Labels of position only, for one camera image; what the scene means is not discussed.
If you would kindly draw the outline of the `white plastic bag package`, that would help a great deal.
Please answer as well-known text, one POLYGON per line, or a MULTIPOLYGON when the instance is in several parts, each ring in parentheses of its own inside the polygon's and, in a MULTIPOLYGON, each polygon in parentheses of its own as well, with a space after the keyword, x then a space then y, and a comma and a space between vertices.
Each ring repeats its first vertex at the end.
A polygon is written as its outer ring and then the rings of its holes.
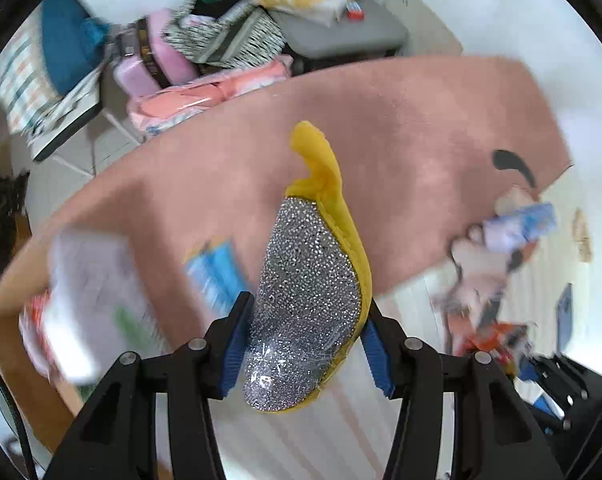
POLYGON ((125 237, 64 229, 50 244, 48 271, 43 327, 60 373, 71 384, 94 385, 127 351, 144 359, 171 351, 125 237), (149 348, 126 344, 113 321, 116 307, 144 320, 152 333, 149 348))

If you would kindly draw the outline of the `yellow rhinestone plush slipper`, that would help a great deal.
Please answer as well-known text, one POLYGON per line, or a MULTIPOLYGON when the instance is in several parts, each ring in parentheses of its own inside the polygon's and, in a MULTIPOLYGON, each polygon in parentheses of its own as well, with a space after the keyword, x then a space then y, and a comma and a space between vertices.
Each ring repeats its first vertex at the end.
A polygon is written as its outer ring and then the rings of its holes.
POLYGON ((309 174, 286 188, 266 245, 243 379, 247 404, 264 413, 318 397, 362 332, 373 299, 371 265, 325 134, 299 122, 290 147, 309 174))

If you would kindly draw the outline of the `green snack package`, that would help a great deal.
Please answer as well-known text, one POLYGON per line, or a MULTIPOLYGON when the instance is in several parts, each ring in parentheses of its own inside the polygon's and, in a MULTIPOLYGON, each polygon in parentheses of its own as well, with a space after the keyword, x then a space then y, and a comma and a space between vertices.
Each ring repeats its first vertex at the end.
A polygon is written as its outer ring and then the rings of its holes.
POLYGON ((130 348, 146 349, 152 345, 152 333, 142 318, 124 307, 116 307, 113 321, 130 348))

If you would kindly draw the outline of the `blue snack pack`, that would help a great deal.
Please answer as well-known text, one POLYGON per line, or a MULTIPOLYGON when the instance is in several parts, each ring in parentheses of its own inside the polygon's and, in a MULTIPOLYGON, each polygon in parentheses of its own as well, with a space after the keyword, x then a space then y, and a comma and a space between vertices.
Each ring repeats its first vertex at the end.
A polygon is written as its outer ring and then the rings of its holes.
POLYGON ((235 250, 227 238, 210 240, 186 257, 184 270, 214 318, 227 316, 242 292, 250 292, 235 250))

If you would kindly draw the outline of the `brown cardboard box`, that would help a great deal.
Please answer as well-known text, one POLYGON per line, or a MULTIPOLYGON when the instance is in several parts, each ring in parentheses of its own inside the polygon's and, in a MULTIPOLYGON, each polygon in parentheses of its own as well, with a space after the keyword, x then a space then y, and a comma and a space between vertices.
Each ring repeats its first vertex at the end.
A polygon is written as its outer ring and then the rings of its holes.
POLYGON ((82 407, 78 388, 96 385, 126 351, 170 350, 122 235, 33 237, 0 278, 0 371, 49 451, 82 407))

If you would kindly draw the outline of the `red floral snack package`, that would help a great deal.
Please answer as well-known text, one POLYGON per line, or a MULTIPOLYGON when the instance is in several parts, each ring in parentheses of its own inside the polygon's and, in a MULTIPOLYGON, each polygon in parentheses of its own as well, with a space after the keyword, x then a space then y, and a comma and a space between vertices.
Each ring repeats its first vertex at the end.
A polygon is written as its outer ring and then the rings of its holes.
POLYGON ((28 300, 19 314, 19 330, 24 349, 37 373, 50 382, 55 382, 62 375, 50 350, 43 327, 43 314, 49 301, 48 289, 28 300))

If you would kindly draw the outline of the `blue white tissue pack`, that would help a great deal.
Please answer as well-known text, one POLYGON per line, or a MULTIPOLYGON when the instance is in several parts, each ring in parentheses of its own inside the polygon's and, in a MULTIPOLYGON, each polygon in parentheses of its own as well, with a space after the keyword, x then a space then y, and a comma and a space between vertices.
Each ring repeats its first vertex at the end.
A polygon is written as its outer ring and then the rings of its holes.
POLYGON ((484 220, 484 245, 490 252, 511 254, 536 242, 556 226, 554 206, 550 203, 534 204, 505 216, 484 220))

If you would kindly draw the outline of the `pink bedding package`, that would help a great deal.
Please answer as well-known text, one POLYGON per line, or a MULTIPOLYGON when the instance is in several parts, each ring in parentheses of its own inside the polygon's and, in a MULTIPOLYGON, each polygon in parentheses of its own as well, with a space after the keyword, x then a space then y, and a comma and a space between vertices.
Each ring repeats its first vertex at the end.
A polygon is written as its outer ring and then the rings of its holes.
POLYGON ((188 84, 130 98, 127 115, 138 131, 156 136, 217 105, 289 79, 292 63, 293 58, 284 54, 259 67, 221 70, 188 84))

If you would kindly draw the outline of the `white chair with cushion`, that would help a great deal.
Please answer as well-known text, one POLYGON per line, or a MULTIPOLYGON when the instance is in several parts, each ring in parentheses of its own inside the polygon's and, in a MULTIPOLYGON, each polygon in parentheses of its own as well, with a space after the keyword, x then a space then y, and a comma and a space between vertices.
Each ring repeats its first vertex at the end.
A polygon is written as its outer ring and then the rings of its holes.
POLYGON ((59 148, 69 141, 75 133, 87 126, 99 116, 109 122, 124 138, 138 146, 141 140, 128 130, 123 122, 109 110, 103 102, 104 81, 106 70, 97 68, 88 74, 75 89, 65 96, 54 108, 54 116, 49 116, 42 125, 42 130, 32 140, 28 140, 28 150, 31 160, 36 164, 48 158, 56 159, 59 164, 66 166, 79 174, 92 177, 94 174, 83 168, 77 167, 57 154, 59 148))

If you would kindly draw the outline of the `pink suitcase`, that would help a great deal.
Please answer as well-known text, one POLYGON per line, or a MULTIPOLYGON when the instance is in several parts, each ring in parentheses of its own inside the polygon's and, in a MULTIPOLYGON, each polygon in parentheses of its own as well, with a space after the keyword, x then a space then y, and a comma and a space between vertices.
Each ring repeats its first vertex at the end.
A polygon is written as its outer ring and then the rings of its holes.
POLYGON ((116 35, 113 78, 128 96, 148 96, 198 77, 196 66, 163 39, 171 17, 170 9, 161 9, 116 35))

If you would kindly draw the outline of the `white flat board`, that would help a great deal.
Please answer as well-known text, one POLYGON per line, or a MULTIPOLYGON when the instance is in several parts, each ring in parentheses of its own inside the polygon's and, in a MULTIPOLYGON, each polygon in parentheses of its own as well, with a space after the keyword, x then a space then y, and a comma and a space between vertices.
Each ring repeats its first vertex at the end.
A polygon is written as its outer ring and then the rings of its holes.
POLYGON ((423 1, 383 0, 383 5, 407 30, 400 55, 461 55, 464 52, 458 37, 423 1))

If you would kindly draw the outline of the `grey chair far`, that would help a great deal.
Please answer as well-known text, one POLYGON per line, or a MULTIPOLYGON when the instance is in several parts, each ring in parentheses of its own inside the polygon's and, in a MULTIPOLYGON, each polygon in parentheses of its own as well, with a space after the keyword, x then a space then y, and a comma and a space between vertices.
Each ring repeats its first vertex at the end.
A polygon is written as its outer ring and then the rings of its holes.
POLYGON ((407 38, 407 30, 384 6, 374 0, 356 0, 364 14, 362 21, 342 14, 332 25, 322 25, 281 11, 271 17, 283 32, 288 46, 310 61, 356 54, 394 55, 407 38))

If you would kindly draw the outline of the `plaid folded blanket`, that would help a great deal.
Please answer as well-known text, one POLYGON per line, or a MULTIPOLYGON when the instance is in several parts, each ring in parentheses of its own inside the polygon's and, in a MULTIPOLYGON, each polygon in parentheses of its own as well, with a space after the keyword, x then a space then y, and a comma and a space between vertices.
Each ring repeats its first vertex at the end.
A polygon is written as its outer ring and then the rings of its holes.
POLYGON ((49 80, 40 26, 42 3, 22 23, 0 54, 0 106, 10 133, 32 140, 64 98, 49 80))

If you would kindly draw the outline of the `black white patterned bag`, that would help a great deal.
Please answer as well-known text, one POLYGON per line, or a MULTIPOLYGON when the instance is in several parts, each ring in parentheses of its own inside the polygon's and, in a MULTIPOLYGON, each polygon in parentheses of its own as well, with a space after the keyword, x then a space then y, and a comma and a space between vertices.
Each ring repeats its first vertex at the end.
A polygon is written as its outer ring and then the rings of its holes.
POLYGON ((162 39, 197 66, 258 67, 282 54, 286 39, 258 0, 187 0, 162 39))

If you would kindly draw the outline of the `blue striped pillow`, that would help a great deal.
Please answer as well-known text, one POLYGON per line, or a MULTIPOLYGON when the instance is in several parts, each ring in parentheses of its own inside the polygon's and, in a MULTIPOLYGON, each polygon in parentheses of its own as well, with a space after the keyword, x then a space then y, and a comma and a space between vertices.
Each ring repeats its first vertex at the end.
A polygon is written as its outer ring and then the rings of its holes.
POLYGON ((44 0, 40 26, 49 80, 59 96, 66 96, 101 64, 110 25, 78 0, 44 0))

